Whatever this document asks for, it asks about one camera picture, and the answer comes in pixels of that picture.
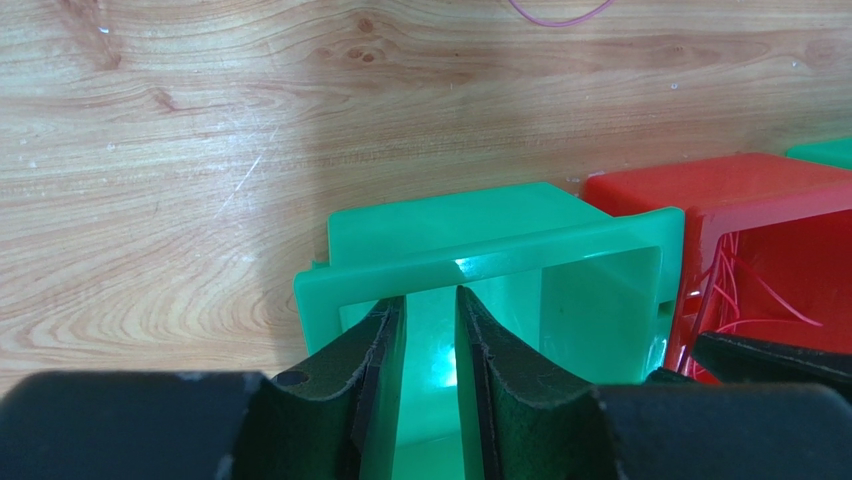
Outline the left green plastic bin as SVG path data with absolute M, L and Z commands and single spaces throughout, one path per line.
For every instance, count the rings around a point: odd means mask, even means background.
M 634 384 L 663 363 L 684 214 L 611 216 L 549 183 L 340 211 L 329 259 L 297 274 L 310 353 L 381 299 L 406 300 L 394 479 L 464 477 L 455 291 L 474 291 L 529 346 L 594 383 Z

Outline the green plastic bin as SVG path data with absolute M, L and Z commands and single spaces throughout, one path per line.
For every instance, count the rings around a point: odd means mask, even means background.
M 841 169 L 851 169 L 851 138 L 799 144 L 787 150 L 789 158 Z
M 684 214 L 611 216 L 549 183 L 340 211 L 329 259 L 297 274 L 310 353 L 381 299 L 406 300 L 394 479 L 464 477 L 455 291 L 474 291 L 529 346 L 594 383 L 634 384 L 663 363 Z

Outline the right green plastic bin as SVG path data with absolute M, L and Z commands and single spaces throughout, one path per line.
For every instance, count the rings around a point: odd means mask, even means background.
M 787 150 L 789 158 L 841 169 L 851 169 L 851 138 L 799 144 Z

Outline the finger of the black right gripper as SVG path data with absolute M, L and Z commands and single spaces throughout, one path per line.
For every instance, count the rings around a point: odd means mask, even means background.
M 717 380 L 700 384 L 657 369 L 645 396 L 663 403 L 851 401 L 851 356 L 723 333 L 697 338 L 693 359 Z

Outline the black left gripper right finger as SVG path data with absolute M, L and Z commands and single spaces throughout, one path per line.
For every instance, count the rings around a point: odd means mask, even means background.
M 847 479 L 851 401 L 663 403 L 595 385 L 456 290 L 465 471 L 471 479 Z

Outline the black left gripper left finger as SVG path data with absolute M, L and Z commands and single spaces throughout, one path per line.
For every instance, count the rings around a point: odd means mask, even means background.
M 274 377 L 46 371 L 1 401 L 5 479 L 388 479 L 406 303 Z

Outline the red plastic bin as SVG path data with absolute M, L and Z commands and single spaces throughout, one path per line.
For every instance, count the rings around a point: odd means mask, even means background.
M 851 173 L 744 153 L 603 174 L 584 201 L 613 216 L 685 218 L 665 366 L 702 382 L 704 332 L 832 353 L 851 350 Z

